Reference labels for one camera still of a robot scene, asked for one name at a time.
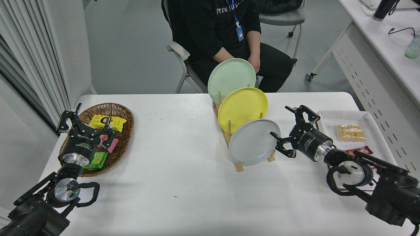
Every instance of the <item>lanyard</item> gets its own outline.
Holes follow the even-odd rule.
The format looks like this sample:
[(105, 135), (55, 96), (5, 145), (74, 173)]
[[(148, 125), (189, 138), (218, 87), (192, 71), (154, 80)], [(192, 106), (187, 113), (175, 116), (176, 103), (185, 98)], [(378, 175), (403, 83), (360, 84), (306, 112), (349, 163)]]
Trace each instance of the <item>lanyard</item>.
[(232, 11), (234, 12), (236, 26), (239, 28), (239, 20), (236, 17), (236, 13), (235, 13), (235, 2), (234, 2), (234, 0), (232, 0)]

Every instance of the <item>gray plate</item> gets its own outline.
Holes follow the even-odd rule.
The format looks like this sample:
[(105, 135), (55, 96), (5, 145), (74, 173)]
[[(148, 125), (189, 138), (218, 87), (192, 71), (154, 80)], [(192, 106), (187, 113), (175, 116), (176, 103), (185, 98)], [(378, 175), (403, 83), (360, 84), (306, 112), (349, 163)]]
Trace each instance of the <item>gray plate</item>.
[(270, 132), (280, 135), (280, 128), (271, 120), (255, 119), (243, 124), (232, 135), (229, 152), (232, 160), (249, 166), (262, 162), (270, 157), (277, 140)]

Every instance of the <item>chair armrest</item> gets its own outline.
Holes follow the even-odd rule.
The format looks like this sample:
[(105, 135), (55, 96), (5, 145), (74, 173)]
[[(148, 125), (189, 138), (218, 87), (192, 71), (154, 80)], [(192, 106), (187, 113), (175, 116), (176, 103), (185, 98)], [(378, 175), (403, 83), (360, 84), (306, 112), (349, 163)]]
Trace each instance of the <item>chair armrest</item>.
[(190, 55), (187, 50), (185, 50), (181, 45), (179, 45), (178, 43), (174, 41), (170, 41), (169, 45), (166, 46), (166, 49), (168, 49), (168, 52), (175, 51), (183, 58), (187, 58)]

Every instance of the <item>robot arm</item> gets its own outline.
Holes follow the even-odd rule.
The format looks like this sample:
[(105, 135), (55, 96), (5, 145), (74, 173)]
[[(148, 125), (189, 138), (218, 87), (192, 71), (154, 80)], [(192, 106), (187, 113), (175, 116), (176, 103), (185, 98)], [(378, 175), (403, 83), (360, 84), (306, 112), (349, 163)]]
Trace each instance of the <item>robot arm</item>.
[[(69, 225), (67, 215), (74, 207), (87, 207), (93, 204), (99, 194), (100, 186), (96, 182), (78, 183), (77, 177), (82, 173), (84, 165), (92, 162), (96, 147), (101, 143), (100, 135), (107, 134), (108, 139), (102, 142), (107, 149), (115, 137), (115, 132), (109, 126), (111, 117), (101, 130), (84, 125), (76, 111), (64, 111), (61, 115), (57, 132), (67, 132), (67, 119), (72, 122), (68, 131), (68, 140), (62, 151), (63, 166), (57, 173), (53, 172), (29, 191), (18, 198), (13, 204), (16, 206), (9, 213), (12, 220), (0, 229), (0, 236), (57, 236)], [(80, 189), (94, 188), (92, 199), (79, 203)], [(66, 207), (62, 213), (54, 208)]]
[[(417, 234), (420, 189), (416, 178), (409, 176), (409, 172), (403, 168), (365, 153), (356, 151), (352, 156), (337, 149), (331, 138), (313, 127), (320, 117), (308, 107), (301, 105), (299, 108), (286, 109), (295, 114), (296, 125), (289, 137), (284, 139), (270, 132), (277, 139), (276, 150), (287, 157), (295, 157), (299, 150), (314, 162), (323, 159), (329, 168), (327, 184), (333, 192), (342, 196), (358, 196), (367, 203), (366, 210), (371, 215), (388, 224), (402, 226), (405, 219), (409, 219), (416, 226), (412, 235)], [(303, 113), (308, 114), (309, 122), (304, 120)], [(284, 143), (291, 143), (292, 149), (286, 150)], [(372, 167), (380, 176), (377, 181), (373, 179)], [(337, 188), (333, 177), (335, 172), (348, 191)], [(376, 184), (371, 195), (358, 188), (366, 184)]]

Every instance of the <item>yellow snack package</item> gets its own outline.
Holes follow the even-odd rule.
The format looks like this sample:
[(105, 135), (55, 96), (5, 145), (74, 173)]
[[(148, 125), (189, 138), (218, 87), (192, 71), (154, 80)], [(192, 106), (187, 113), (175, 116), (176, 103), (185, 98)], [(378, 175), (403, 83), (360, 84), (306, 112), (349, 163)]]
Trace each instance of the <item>yellow snack package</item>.
[(337, 138), (344, 142), (362, 142), (366, 139), (361, 126), (337, 125)]
[[(93, 128), (103, 128), (105, 127), (108, 118), (108, 115), (94, 115), (92, 120), (89, 122), (89, 126)], [(121, 117), (111, 116), (111, 122), (109, 125), (112, 127), (112, 130), (121, 132), (123, 130), (123, 124), (126, 121), (126, 119)]]

